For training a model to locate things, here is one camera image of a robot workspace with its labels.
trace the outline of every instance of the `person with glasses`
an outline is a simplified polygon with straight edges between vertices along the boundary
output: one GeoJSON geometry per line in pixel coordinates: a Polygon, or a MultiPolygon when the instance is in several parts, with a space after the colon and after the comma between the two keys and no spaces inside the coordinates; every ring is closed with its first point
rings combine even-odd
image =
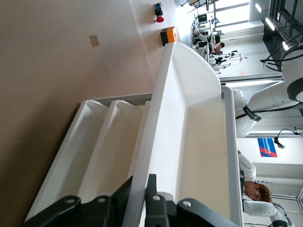
{"type": "Polygon", "coordinates": [[[238,150],[238,158],[244,171],[244,193],[254,201],[271,202],[270,190],[265,185],[255,182],[256,167],[238,150]]]}

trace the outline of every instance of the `white pipe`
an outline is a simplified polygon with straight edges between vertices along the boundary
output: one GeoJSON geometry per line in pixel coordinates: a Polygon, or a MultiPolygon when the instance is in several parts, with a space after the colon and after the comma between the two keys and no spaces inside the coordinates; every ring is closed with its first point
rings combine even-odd
{"type": "Polygon", "coordinates": [[[276,183],[276,184],[290,184],[299,185],[303,183],[303,179],[277,178],[277,177],[256,177],[257,183],[276,183]]]}

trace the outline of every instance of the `white t-shirt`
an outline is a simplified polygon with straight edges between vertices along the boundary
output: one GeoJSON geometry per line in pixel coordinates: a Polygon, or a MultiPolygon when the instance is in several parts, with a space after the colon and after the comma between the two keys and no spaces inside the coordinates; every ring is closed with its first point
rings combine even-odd
{"type": "Polygon", "coordinates": [[[244,181],[254,182],[257,174],[255,165],[252,164],[242,153],[240,153],[238,157],[241,167],[244,171],[244,181]]]}

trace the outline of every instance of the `blue and red poster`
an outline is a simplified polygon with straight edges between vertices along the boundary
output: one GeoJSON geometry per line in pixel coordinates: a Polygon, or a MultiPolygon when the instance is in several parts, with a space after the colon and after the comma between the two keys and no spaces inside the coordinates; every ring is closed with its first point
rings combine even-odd
{"type": "Polygon", "coordinates": [[[261,157],[277,157],[272,138],[258,138],[261,157]]]}

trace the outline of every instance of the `brown hair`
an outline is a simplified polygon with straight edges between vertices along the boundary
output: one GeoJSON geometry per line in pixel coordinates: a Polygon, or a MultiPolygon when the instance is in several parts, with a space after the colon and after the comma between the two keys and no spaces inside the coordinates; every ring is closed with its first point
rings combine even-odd
{"type": "Polygon", "coordinates": [[[258,184],[260,187],[259,187],[259,193],[260,195],[262,195],[262,198],[264,202],[272,202],[272,199],[270,197],[270,190],[269,188],[267,188],[267,186],[263,185],[263,184],[260,184],[260,183],[257,183],[255,182],[255,184],[258,184]]]}

